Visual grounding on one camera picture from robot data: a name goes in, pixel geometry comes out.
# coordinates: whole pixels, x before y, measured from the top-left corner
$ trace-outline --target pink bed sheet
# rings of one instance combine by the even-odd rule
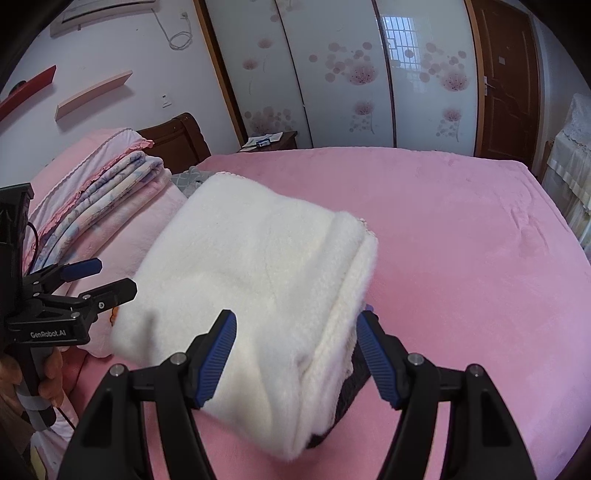
[[[522,164],[325,148],[216,155],[200,167],[364,218],[379,239],[367,301],[384,329],[437,365],[484,365],[538,478],[556,477],[591,425],[591,267]],[[71,396],[78,411],[116,361],[87,359]],[[439,478],[448,415],[442,404],[429,480]],[[166,479],[148,416],[155,477]],[[220,480],[362,480],[376,478],[398,416],[370,380],[328,439],[289,464],[205,415],[196,421]]]

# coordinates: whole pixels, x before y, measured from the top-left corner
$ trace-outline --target headboard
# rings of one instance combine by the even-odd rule
[[[209,147],[190,113],[182,113],[168,122],[138,130],[138,133],[154,141],[145,152],[164,160],[164,166],[174,174],[211,157]]]

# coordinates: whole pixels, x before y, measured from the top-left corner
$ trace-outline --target human hand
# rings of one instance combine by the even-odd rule
[[[60,407],[64,401],[62,365],[61,353],[54,348],[43,366],[46,378],[39,384],[39,395],[49,400],[54,407]],[[18,401],[14,387],[21,381],[22,372],[17,361],[9,355],[0,355],[0,397],[19,416],[25,409]]]

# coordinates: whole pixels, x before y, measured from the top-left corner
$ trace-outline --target gray patterned pillow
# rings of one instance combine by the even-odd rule
[[[182,173],[176,173],[170,181],[183,192],[185,197],[189,198],[204,181],[214,174],[214,171],[200,171],[197,167],[193,166]]]

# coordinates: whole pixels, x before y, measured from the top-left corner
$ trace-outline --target electrical outlet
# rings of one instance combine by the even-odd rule
[[[162,108],[166,108],[168,106],[171,106],[172,104],[173,103],[170,101],[166,93],[162,95]]]

